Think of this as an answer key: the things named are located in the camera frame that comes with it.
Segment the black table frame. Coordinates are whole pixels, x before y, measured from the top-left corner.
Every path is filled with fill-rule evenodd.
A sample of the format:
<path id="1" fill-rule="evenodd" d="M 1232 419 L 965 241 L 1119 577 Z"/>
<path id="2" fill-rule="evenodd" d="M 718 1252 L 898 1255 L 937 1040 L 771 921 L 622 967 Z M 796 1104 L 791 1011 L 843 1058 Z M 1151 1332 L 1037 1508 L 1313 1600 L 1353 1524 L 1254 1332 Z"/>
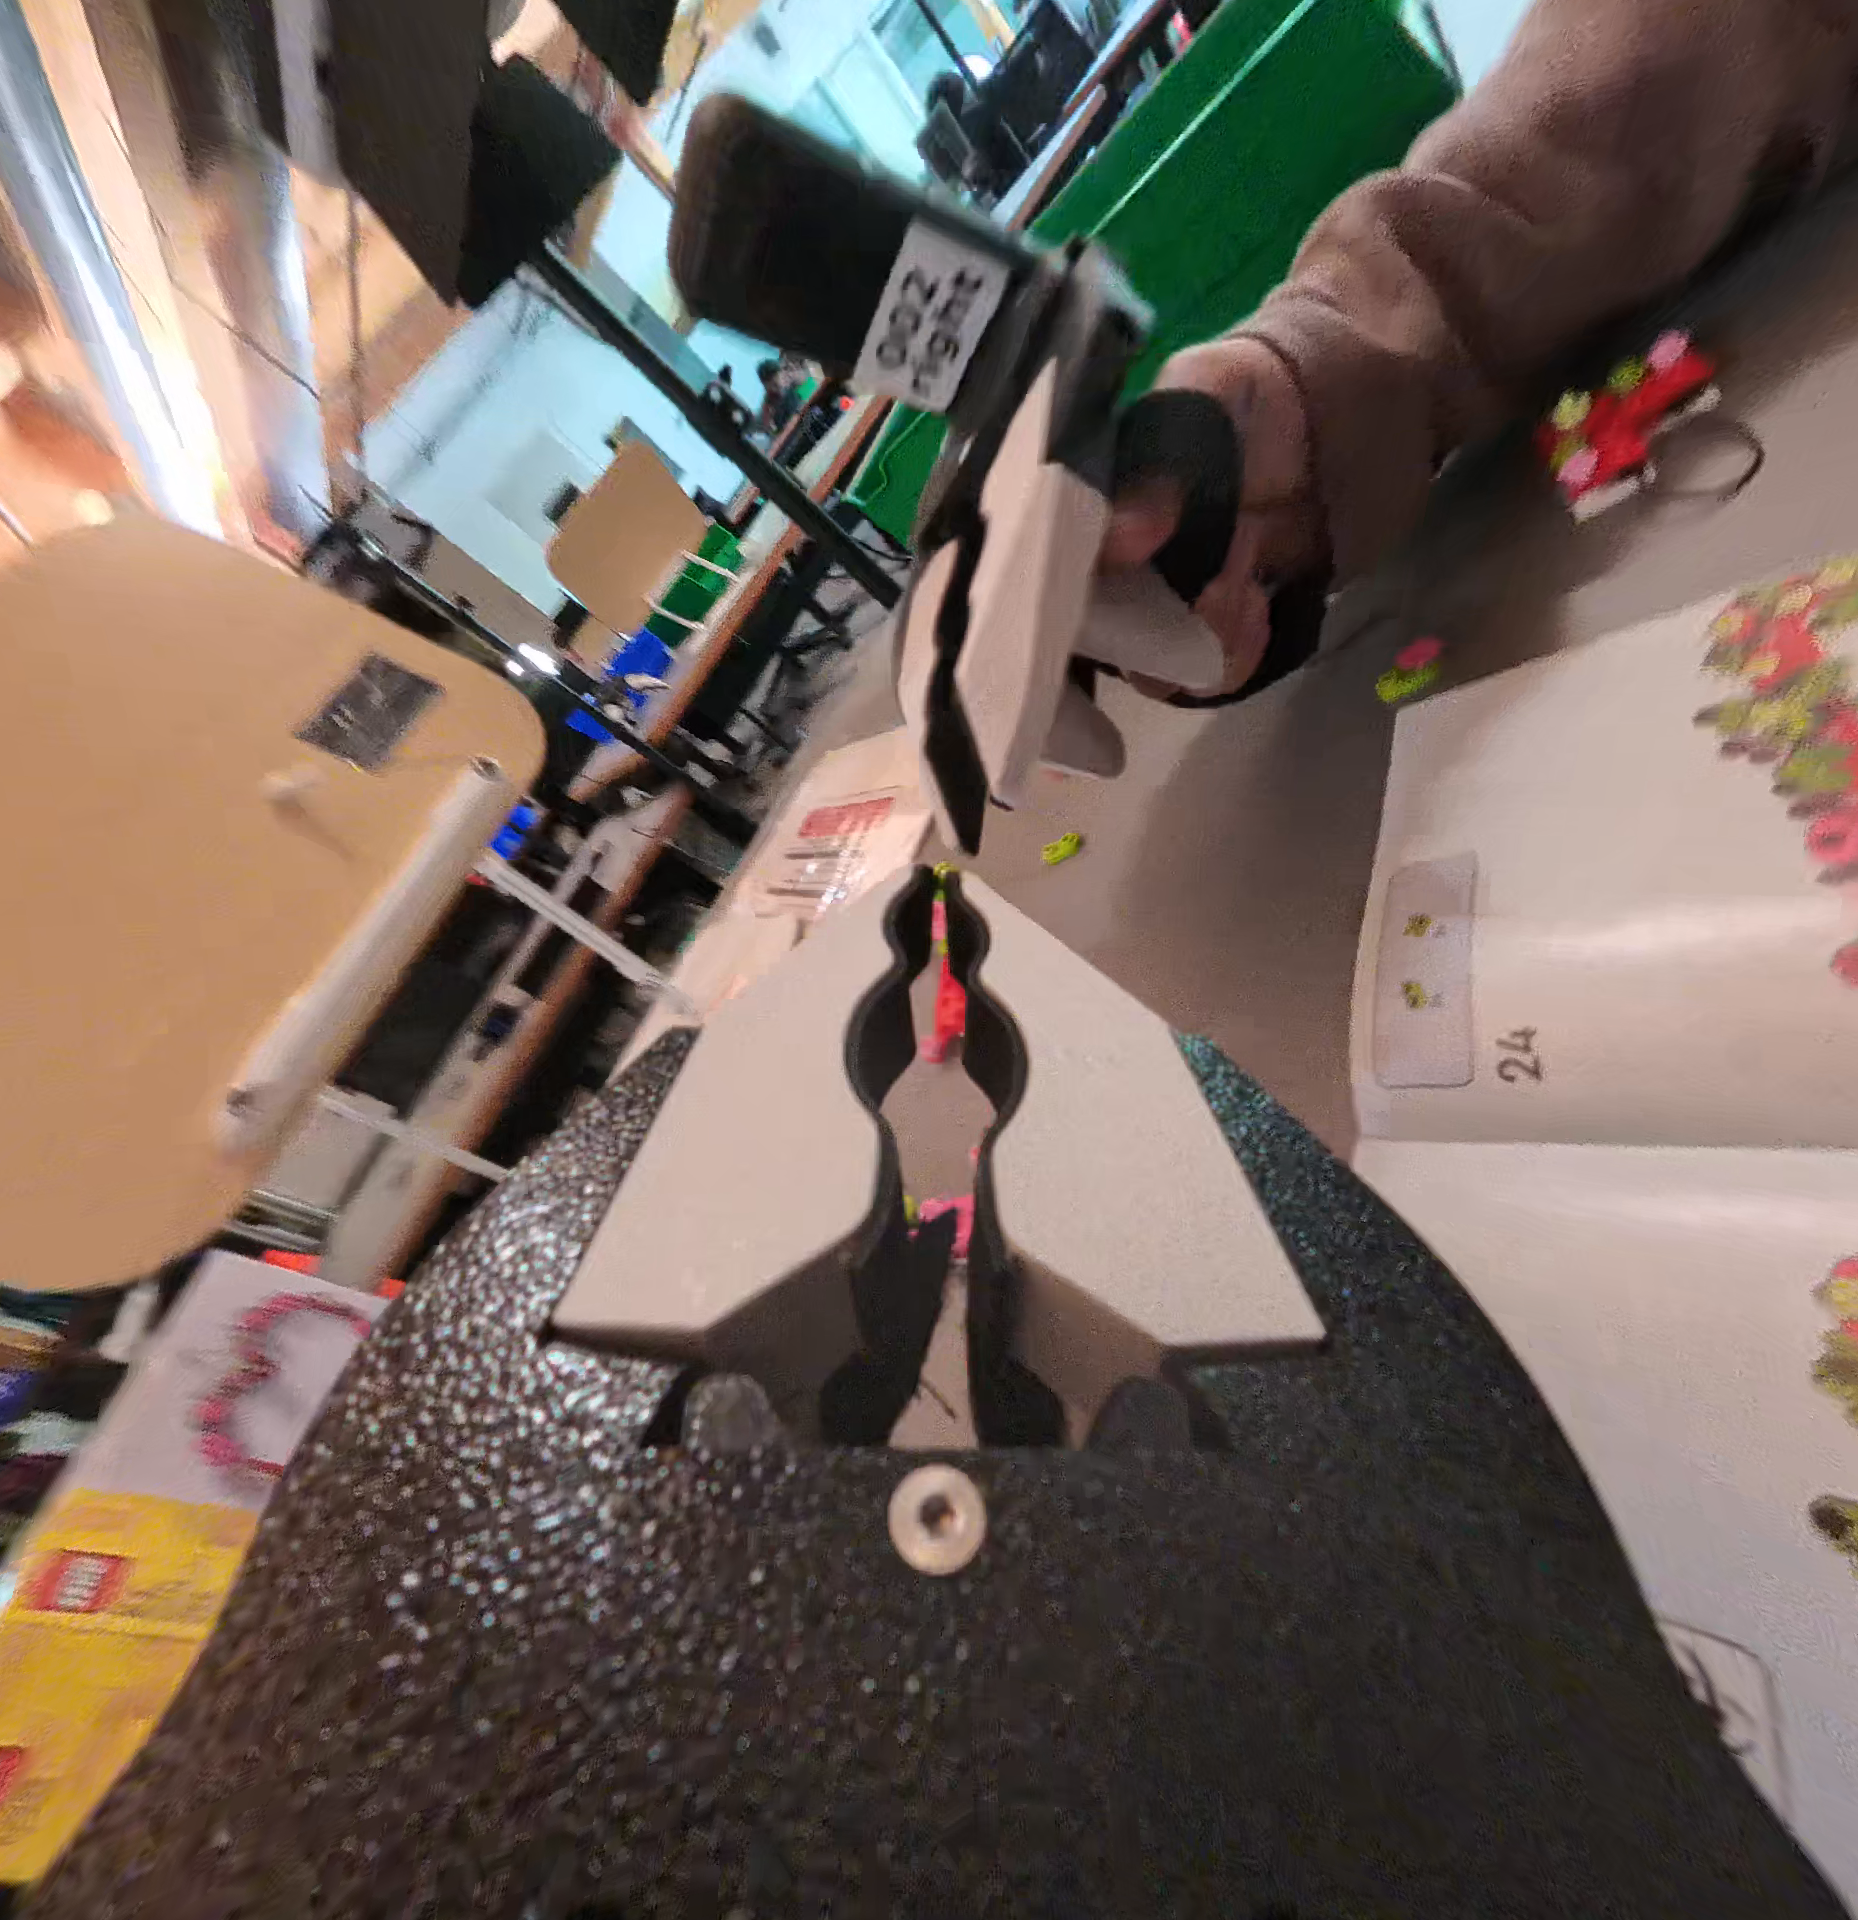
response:
<path id="1" fill-rule="evenodd" d="M 531 257 L 517 271 L 519 282 L 545 296 L 608 349 L 620 355 L 661 397 L 699 433 L 699 438 L 736 465 L 750 488 L 780 511 L 805 542 L 827 556 L 882 607 L 894 611 L 901 588 L 859 542 L 839 527 L 830 511 L 811 497 L 796 470 L 773 462 L 766 449 L 750 442 L 743 413 L 727 397 L 723 383 L 699 387 L 677 367 L 677 360 L 658 349 L 636 325 L 602 300 L 577 266 L 554 243 Z"/>

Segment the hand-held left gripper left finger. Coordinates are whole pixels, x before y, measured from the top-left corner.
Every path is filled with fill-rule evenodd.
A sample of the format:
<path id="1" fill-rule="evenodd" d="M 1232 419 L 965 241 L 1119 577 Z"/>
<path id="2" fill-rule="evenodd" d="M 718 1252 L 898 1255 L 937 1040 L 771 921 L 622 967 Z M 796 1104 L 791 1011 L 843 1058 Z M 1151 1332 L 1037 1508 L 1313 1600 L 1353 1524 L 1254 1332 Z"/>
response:
<path id="1" fill-rule="evenodd" d="M 891 1442 L 941 1317 L 884 1118 L 935 901 L 932 869 L 896 871 L 670 1034 L 688 1051 L 554 1337 L 754 1381 L 807 1438 Z"/>

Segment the green board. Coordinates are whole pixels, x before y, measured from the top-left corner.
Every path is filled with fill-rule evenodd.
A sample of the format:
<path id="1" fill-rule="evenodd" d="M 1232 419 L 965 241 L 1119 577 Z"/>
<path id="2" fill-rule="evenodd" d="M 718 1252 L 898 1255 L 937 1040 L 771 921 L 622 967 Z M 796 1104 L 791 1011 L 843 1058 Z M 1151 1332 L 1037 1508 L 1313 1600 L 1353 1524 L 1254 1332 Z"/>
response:
<path id="1" fill-rule="evenodd" d="M 1133 403 L 1172 357 L 1247 321 L 1332 200 L 1460 97 L 1396 4 L 1224 4 L 1044 205 L 996 216 L 1044 248 L 1090 239 L 1133 282 L 1154 317 Z"/>

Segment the newspaper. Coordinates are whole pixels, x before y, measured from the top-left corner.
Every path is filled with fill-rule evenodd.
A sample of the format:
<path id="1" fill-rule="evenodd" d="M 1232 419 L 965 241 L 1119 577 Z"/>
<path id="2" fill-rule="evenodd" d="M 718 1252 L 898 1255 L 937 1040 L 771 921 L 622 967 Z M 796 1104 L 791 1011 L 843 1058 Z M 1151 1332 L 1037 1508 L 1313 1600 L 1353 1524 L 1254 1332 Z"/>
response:
<path id="1" fill-rule="evenodd" d="M 738 906 L 798 919 L 852 905 L 919 862 L 933 826 L 919 746 L 905 728 L 837 748 L 798 782 L 750 857 Z"/>

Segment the person's right forearm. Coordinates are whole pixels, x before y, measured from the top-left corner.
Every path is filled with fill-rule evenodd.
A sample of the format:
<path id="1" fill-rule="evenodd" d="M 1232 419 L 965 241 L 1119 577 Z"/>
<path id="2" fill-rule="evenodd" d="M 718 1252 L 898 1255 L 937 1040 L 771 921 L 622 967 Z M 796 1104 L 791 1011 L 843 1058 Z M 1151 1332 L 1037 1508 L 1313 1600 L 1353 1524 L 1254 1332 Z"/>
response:
<path id="1" fill-rule="evenodd" d="M 1854 157 L 1858 4 L 1535 4 L 1247 325 L 1300 392 L 1337 565 L 1384 558 L 1590 330 Z"/>

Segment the red lego segment pink flowers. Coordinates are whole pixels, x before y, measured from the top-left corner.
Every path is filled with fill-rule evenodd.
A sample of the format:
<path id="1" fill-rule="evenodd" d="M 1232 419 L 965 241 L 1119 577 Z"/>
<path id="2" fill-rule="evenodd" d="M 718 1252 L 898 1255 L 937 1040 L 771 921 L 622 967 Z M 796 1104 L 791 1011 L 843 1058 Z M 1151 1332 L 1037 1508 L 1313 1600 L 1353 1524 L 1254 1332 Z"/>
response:
<path id="1" fill-rule="evenodd" d="M 951 958 L 949 887 L 957 865 L 933 865 L 932 972 L 919 986 L 919 1013 L 928 1036 L 919 1040 L 919 1077 L 905 1093 L 907 1122 L 916 1132 L 905 1147 L 903 1209 L 912 1234 L 951 1227 L 951 1273 L 965 1273 L 974 1241 L 974 1177 L 980 1159 L 981 1104 L 964 1081 L 965 988 Z"/>

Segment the small plywood chair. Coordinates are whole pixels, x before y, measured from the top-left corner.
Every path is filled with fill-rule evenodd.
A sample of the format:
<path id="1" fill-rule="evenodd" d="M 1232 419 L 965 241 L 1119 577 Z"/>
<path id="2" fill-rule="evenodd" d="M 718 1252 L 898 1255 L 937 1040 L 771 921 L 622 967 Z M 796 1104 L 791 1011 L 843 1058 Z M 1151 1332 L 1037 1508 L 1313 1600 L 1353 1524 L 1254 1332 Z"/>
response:
<path id="1" fill-rule="evenodd" d="M 631 634 L 654 600 L 699 558 L 711 527 L 699 497 L 650 442 L 629 440 L 574 501 L 547 549 L 547 567 L 602 627 Z"/>

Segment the person's right hand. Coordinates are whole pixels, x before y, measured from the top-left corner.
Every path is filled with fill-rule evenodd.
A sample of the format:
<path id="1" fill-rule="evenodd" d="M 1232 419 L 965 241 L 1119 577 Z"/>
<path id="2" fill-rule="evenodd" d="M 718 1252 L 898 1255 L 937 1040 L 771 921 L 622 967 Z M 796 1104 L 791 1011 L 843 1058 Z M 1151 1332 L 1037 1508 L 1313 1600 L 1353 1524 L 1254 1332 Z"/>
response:
<path id="1" fill-rule="evenodd" d="M 1174 707 L 1234 705 L 1302 668 L 1327 622 L 1332 556 L 1302 385 L 1268 342 L 1227 335 L 1168 358 L 1154 392 L 1202 394 L 1234 428 L 1243 470 L 1231 556 L 1197 607 L 1227 675 L 1208 698 L 1145 675 L 1129 682 Z"/>

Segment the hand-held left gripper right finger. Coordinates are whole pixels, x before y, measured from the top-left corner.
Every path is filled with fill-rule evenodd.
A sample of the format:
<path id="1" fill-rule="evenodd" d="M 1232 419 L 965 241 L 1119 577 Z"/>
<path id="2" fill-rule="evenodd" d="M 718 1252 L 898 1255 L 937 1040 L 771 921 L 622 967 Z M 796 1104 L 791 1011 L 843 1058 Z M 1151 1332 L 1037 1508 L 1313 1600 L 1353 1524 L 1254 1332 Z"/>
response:
<path id="1" fill-rule="evenodd" d="M 1083 1446 L 1115 1394 L 1314 1357 L 1329 1332 L 1172 1026 L 951 874 L 965 1075 L 992 1107 L 965 1257 L 965 1380 L 992 1449 Z"/>

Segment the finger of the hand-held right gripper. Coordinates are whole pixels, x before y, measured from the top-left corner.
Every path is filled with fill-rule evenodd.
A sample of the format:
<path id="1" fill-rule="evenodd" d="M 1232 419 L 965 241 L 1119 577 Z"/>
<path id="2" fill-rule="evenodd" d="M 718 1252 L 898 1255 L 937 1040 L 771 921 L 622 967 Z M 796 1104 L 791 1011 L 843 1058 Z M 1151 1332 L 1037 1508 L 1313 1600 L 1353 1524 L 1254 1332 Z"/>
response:
<path id="1" fill-rule="evenodd" d="M 965 595 L 960 716 L 992 801 L 1017 807 L 1038 771 L 1111 780 L 1126 744 L 1072 680 L 1110 497 L 1067 469 L 1051 440 L 1062 380 L 1038 374 L 983 479 L 981 556 Z"/>
<path id="2" fill-rule="evenodd" d="M 958 508 L 941 526 L 941 543 L 925 549 L 896 625 L 896 696 L 941 841 L 974 857 L 1003 787 L 1001 714 L 985 698 L 983 622 L 976 581 L 989 526 L 981 510 Z"/>

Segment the yellow lego box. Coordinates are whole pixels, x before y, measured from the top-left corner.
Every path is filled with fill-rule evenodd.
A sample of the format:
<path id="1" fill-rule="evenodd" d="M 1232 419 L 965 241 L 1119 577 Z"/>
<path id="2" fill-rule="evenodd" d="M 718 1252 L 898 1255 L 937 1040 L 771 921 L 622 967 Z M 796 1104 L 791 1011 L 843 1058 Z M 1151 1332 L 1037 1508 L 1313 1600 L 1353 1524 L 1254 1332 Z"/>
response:
<path id="1" fill-rule="evenodd" d="M 152 1737 L 280 1476 L 403 1284 L 213 1253 L 0 1570 L 0 1890 L 36 1883 Z"/>

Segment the lego instruction booklet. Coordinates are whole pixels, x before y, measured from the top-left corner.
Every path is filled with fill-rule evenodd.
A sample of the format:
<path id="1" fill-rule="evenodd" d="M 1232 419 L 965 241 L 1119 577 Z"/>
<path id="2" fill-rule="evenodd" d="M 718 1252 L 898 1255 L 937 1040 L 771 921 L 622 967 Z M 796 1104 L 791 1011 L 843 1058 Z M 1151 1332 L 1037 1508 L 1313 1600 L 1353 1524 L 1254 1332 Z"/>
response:
<path id="1" fill-rule="evenodd" d="M 1858 554 L 1401 714 L 1352 1084 L 1858 1917 Z"/>

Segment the large plywood chair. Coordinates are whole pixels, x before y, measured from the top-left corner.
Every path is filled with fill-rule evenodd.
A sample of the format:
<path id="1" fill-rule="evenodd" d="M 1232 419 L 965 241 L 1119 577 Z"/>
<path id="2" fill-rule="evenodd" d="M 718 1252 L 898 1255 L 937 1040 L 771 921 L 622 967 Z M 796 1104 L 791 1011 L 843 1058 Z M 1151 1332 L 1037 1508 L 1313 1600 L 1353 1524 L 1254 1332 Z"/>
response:
<path id="1" fill-rule="evenodd" d="M 173 522 L 4 570 L 0 1287 L 218 1236 L 542 764 L 508 679 Z"/>

